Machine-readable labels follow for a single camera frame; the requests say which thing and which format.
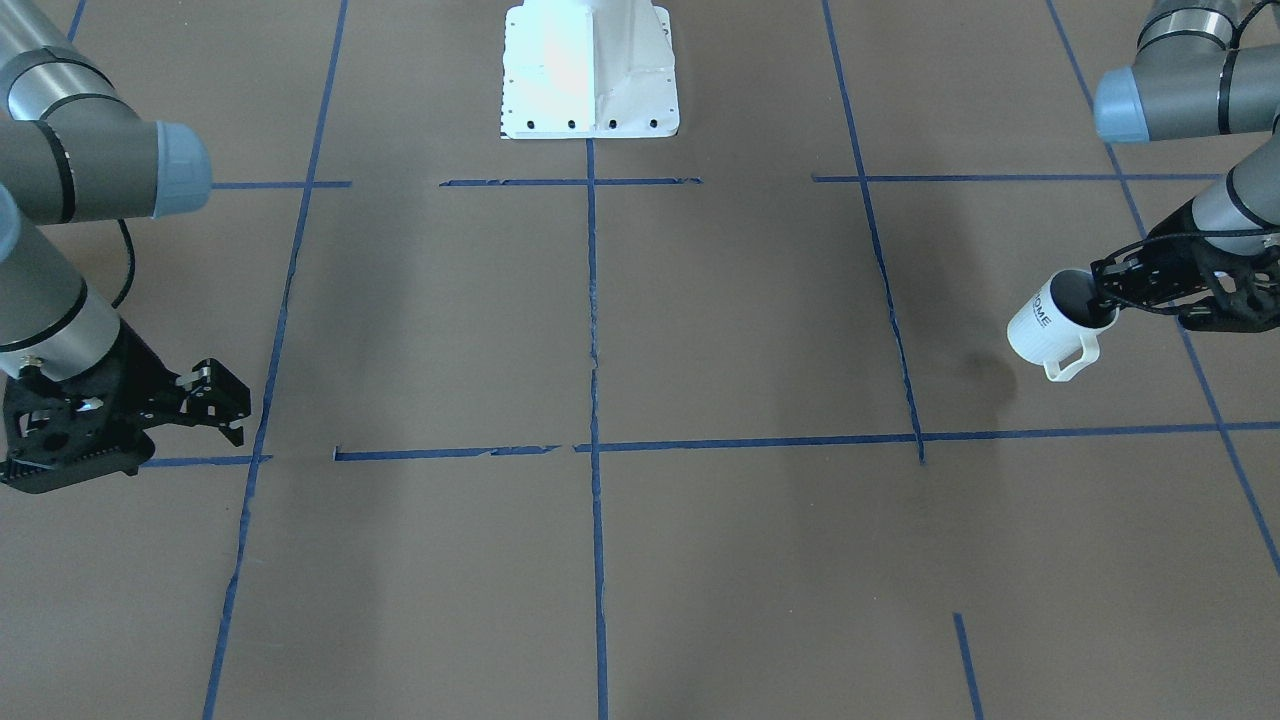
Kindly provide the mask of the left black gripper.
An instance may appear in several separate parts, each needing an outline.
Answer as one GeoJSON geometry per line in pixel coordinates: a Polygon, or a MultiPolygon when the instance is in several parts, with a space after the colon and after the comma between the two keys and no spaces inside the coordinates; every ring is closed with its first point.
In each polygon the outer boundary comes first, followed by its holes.
{"type": "Polygon", "coordinates": [[[1160,222],[1149,242],[1094,260],[1100,313],[1134,309],[1178,316],[1192,332],[1261,333],[1277,329],[1277,250],[1228,252],[1203,240],[1185,202],[1160,222]]]}

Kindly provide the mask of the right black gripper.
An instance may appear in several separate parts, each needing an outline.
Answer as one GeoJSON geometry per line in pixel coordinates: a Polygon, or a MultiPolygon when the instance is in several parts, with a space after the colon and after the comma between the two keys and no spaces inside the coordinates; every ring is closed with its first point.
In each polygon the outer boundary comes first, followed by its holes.
{"type": "Polygon", "coordinates": [[[3,484],[41,495],[116,473],[134,477],[156,451],[147,434],[155,427],[207,427],[242,447],[251,413],[248,386],[224,364],[207,357],[179,375],[122,324],[87,372],[52,380],[28,368],[6,383],[3,484]],[[189,415],[180,415],[184,405],[189,415]]]}

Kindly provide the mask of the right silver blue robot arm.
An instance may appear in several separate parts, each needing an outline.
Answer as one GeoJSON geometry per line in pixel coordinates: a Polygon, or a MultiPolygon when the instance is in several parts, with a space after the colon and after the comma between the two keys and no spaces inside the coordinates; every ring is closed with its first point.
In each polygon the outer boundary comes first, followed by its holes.
{"type": "Polygon", "coordinates": [[[32,1],[3,4],[3,483],[40,495],[134,475],[148,429],[211,427],[244,442],[248,387],[215,359],[163,360],[45,236],[45,225],[200,210],[204,141],[147,122],[32,1]]]}

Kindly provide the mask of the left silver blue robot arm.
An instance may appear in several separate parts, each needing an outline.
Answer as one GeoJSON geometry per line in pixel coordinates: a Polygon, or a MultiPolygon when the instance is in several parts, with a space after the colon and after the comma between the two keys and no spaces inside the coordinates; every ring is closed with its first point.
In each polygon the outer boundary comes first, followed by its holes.
{"type": "Polygon", "coordinates": [[[1279,49],[1244,44],[1263,9],[1157,1],[1133,63],[1100,81],[1094,127],[1108,143],[1268,138],[1142,241],[1093,261],[1093,311],[1132,307],[1174,316],[1185,331],[1277,328],[1279,49]]]}

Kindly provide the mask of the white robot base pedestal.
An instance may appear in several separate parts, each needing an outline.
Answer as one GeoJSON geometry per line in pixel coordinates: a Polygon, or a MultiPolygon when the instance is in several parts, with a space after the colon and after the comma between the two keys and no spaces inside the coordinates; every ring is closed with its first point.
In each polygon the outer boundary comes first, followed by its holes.
{"type": "Polygon", "coordinates": [[[500,137],[668,138],[671,15],[653,1],[522,1],[503,23],[500,137]]]}

